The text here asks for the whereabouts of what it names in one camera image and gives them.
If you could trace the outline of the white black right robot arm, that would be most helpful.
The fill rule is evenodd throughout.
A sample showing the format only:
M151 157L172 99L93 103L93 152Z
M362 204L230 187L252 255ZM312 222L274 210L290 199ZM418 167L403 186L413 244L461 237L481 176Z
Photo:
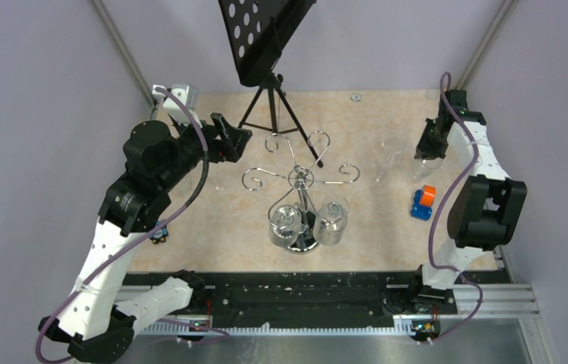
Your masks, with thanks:
M406 292L406 301L416 312L445 303L447 292L473 260L512 240L527 195L526 184L500 166L486 120L469 110L466 91L444 91L438 116L425 122L415 160L443 159L452 148L463 174L452 184L461 189L447 216L447 239L435 249L435 228L430 228L428 262L419 267Z

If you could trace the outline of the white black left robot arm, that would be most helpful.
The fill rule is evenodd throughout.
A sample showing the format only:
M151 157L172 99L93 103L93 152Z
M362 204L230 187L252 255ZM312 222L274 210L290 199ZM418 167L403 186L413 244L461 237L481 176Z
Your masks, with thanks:
M67 345L70 359L88 363L119 360L133 339L166 315L204 307L204 283L178 271L126 301L117 295L140 244L164 228L170 191L202 166L197 197L210 165L240 160L253 134L231 126L219 113L211 122L180 127L150 120L132 129L124 144L124 173L107 189L86 261L68 298L39 323L39 338Z

